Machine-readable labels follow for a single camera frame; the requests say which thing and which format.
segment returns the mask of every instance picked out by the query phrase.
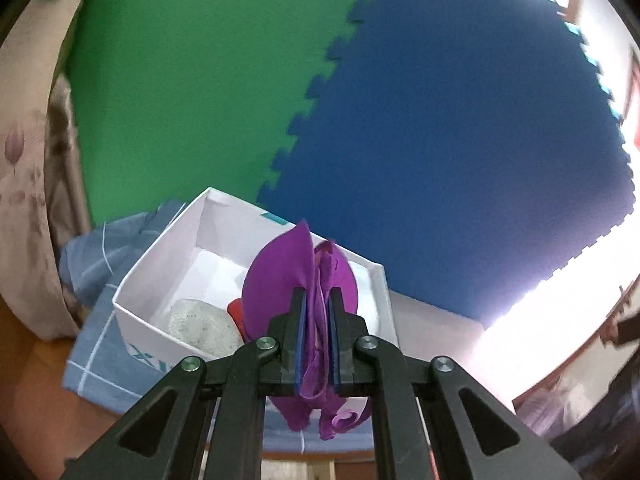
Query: metal screw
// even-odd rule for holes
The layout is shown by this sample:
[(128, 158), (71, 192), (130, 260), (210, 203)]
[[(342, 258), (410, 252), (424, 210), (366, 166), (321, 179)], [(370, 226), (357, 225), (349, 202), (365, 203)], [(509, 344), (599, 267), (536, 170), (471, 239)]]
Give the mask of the metal screw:
[(185, 357), (180, 363), (180, 367), (185, 372), (194, 372), (198, 368), (200, 368), (200, 358), (193, 355), (189, 357)]
[(373, 350), (378, 346), (378, 338), (374, 335), (364, 335), (358, 339), (357, 345), (363, 350)]
[(260, 350), (271, 350), (276, 346), (276, 340), (273, 337), (261, 337), (255, 342)]
[(453, 370), (454, 364), (448, 357), (438, 357), (434, 366), (439, 372), (450, 372)]

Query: cardboard box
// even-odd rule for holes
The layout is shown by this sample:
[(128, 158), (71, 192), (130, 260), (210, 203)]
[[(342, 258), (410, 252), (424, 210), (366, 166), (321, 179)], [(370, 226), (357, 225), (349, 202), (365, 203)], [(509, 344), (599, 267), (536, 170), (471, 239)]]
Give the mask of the cardboard box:
[[(202, 300), (226, 310), (240, 298), (247, 270), (261, 248), (293, 224), (215, 189), (187, 206), (124, 277), (113, 297), (130, 354), (167, 371), (189, 355), (212, 357), (166, 334), (177, 300)], [(312, 235), (314, 245), (323, 238)], [(358, 283), (358, 314), (369, 332), (398, 345), (385, 270), (346, 249)]]

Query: purple cloth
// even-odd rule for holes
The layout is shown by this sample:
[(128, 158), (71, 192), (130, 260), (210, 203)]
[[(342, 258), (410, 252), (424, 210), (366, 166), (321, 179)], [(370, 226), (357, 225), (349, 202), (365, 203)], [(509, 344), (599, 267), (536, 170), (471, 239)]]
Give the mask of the purple cloth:
[(289, 311), (293, 289), (306, 289), (306, 341), (302, 359), (300, 393), (295, 397), (273, 397), (291, 431), (302, 431), (311, 411), (321, 410), (320, 438), (328, 440), (345, 433), (370, 416), (368, 402), (362, 413), (340, 412), (346, 402), (329, 386), (329, 334), (326, 302), (329, 291), (342, 290), (345, 311), (356, 314), (358, 288), (347, 259), (326, 240), (316, 248), (305, 221), (262, 248), (251, 264), (242, 287), (242, 316), (247, 337), (266, 334), (271, 317)]

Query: blue foam mat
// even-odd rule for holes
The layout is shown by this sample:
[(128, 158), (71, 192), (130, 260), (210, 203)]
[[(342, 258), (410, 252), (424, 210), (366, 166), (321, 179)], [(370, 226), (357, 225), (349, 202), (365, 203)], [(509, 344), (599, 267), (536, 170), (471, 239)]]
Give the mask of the blue foam mat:
[(617, 120), (548, 0), (373, 0), (314, 79), (270, 211), (491, 322), (631, 212)]

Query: green foam mat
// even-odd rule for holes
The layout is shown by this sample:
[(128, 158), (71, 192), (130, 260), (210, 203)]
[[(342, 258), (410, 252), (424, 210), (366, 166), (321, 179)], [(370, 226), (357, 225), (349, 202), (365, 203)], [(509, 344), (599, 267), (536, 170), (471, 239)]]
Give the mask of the green foam mat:
[(255, 202), (355, 1), (85, 0), (67, 73), (94, 221), (207, 186)]

